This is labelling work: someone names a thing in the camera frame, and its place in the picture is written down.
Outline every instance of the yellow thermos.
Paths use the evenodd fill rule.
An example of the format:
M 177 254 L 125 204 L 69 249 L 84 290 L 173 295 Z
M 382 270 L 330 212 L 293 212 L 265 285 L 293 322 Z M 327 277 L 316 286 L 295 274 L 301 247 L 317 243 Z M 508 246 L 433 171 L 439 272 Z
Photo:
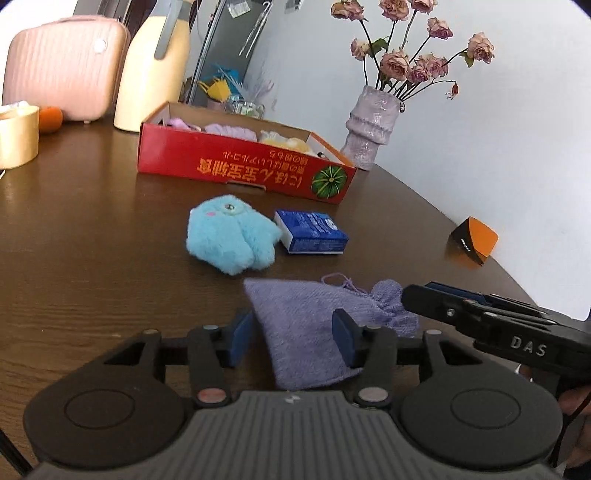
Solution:
M 178 102 L 189 59 L 193 0 L 158 0 L 129 46 L 114 125 L 139 132 L 164 102 Z

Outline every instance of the screw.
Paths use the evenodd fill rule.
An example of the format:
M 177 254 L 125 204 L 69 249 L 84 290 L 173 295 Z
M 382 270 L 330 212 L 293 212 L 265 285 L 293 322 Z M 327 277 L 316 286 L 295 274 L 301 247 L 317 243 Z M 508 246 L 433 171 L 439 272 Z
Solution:
M 366 402 L 380 403 L 388 398 L 388 392 L 381 387 L 366 387 L 359 390 L 357 396 Z
M 226 392 L 221 388 L 204 388 L 197 393 L 197 399 L 202 403 L 215 404 L 226 400 Z

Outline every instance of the blue box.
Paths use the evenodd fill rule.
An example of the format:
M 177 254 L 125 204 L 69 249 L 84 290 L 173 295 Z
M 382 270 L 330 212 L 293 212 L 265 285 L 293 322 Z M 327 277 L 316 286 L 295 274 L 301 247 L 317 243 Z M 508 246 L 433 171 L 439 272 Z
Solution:
M 275 223 L 283 232 L 281 243 L 291 254 L 341 254 L 349 241 L 325 213 L 277 210 Z

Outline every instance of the fluffy stuffed animal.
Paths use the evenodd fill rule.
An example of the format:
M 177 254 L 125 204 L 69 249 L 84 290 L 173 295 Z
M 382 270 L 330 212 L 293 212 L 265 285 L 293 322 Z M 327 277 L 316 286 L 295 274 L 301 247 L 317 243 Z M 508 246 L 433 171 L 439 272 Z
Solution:
M 229 275 L 275 261 L 281 230 L 234 195 L 203 202 L 189 215 L 187 250 Z

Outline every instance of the refrigerator door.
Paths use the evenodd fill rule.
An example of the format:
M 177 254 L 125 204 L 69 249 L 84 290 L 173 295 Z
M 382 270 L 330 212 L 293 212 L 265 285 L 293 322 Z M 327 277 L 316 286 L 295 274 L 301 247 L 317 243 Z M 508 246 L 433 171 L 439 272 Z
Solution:
M 220 1 L 205 36 L 201 55 L 195 65 L 189 94 L 191 105 L 207 105 L 207 96 L 196 83 L 214 75 L 217 72 L 217 65 L 236 70 L 239 77 L 244 78 L 252 50 L 260 31 L 265 26 L 267 18 L 265 12 L 270 8 L 269 2 L 263 2 L 263 0 L 249 0 L 249 3 L 251 10 L 248 13 L 233 18 L 228 8 L 230 0 Z

